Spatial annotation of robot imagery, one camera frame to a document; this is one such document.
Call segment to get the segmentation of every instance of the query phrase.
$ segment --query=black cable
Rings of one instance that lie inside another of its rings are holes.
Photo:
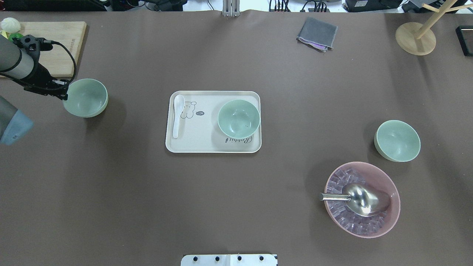
[[[314,12],[327,12],[327,4],[320,1],[317,5],[317,10],[314,10]]]
[[[134,6],[134,5],[130,4],[130,2],[128,2],[128,0],[126,0],[126,3],[127,3],[129,6],[134,7],[134,8],[140,8],[140,7],[144,6],[144,5],[146,5],[146,2],[145,2],[144,4],[142,4],[142,5],[140,5],[140,6]]]
[[[152,10],[152,9],[149,9],[149,7],[148,7],[148,5],[147,5],[147,2],[145,3],[145,7],[146,7],[146,9],[148,9],[148,10],[154,11],[154,10]]]
[[[314,0],[308,0],[308,1],[306,1],[306,3],[304,4],[304,6],[302,7],[301,10],[304,10],[304,8],[306,8],[306,4],[309,3],[309,2],[314,2],[314,11],[315,11],[315,9],[317,8],[317,2],[314,1]]]
[[[70,80],[66,81],[66,84],[61,85],[61,86],[58,87],[58,88],[54,88],[54,90],[58,90],[58,89],[62,89],[62,88],[65,88],[65,87],[69,86],[69,84],[74,80],[74,78],[76,77],[76,73],[77,73],[77,71],[76,71],[76,70],[77,70],[77,69],[76,69],[76,68],[77,68],[77,65],[76,65],[76,61],[74,60],[74,57],[72,56],[72,54],[69,52],[69,50],[67,50],[67,48],[66,48],[64,45],[62,45],[61,43],[58,43],[58,42],[56,42],[56,41],[50,41],[50,42],[51,42],[51,44],[56,44],[56,45],[59,45],[59,46],[61,46],[62,48],[64,48],[64,50],[66,50],[66,52],[67,52],[67,54],[69,55],[69,57],[72,59],[72,64],[74,65],[74,73],[72,74],[72,78],[71,78]],[[51,88],[42,88],[42,87],[36,86],[36,85],[34,85],[34,84],[30,84],[30,83],[28,83],[28,82],[24,82],[24,81],[22,81],[22,80],[19,80],[19,79],[17,79],[17,78],[14,78],[14,77],[9,76],[9,75],[4,74],[4,73],[0,73],[0,75],[5,76],[5,77],[7,77],[7,78],[9,78],[9,79],[11,79],[11,80],[14,80],[14,81],[21,82],[22,84],[25,84],[26,86],[30,86],[30,87],[32,87],[32,88],[43,89],[43,90],[51,90]]]
[[[210,5],[210,7],[212,8],[212,10],[215,10],[215,9],[213,9],[213,6],[212,6],[212,4],[210,4],[209,0],[207,0],[207,4]]]
[[[269,0],[269,11],[271,12],[271,3],[272,3],[272,0]],[[281,2],[278,1],[278,3],[276,2],[276,0],[274,0],[274,12],[278,12],[278,11],[281,11],[281,12],[291,12],[291,10],[289,10],[289,7],[288,7],[288,4],[289,4],[289,0],[286,0],[284,2],[284,0],[282,0],[282,5],[281,5]]]

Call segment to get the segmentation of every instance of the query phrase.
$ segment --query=metal clamp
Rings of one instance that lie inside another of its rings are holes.
[[[224,17],[239,17],[240,0],[223,0],[222,14]]]

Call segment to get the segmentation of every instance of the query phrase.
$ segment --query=metal ice scoop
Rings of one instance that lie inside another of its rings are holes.
[[[320,193],[319,199],[346,201],[350,210],[363,217],[382,213],[391,203],[388,194],[358,183],[344,186],[342,194]]]

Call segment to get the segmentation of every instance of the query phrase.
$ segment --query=light green bowl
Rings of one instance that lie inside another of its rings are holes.
[[[79,117],[93,117],[105,110],[108,93],[98,80],[82,79],[69,85],[67,101],[62,101],[64,108]]]
[[[218,124],[225,135],[234,139],[247,138],[260,126],[260,113],[245,100],[227,102],[219,111]]]
[[[389,120],[376,131],[375,147],[381,156],[390,161],[407,162],[419,154],[420,138],[407,123]]]

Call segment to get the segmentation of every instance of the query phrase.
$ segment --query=scoop handle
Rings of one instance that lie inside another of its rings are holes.
[[[174,125],[173,125],[173,138],[175,139],[177,139],[177,137],[179,136],[179,118],[180,118],[180,115],[175,113]]]
[[[319,200],[341,200],[341,201],[350,201],[351,197],[348,194],[331,194],[331,193],[320,193]]]

